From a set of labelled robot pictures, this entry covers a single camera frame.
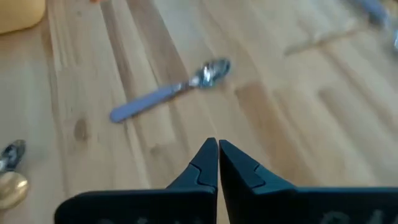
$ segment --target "wooden table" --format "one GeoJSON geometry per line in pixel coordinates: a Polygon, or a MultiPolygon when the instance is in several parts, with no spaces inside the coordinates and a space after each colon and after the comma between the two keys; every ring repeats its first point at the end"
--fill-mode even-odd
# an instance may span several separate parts
{"type": "Polygon", "coordinates": [[[88,190],[163,188],[209,136],[296,185],[397,185],[388,46],[345,1],[49,0],[37,27],[0,36],[0,145],[27,140],[32,186],[0,222],[52,223],[88,190]],[[233,62],[218,88],[109,121],[218,56],[233,62]]]}

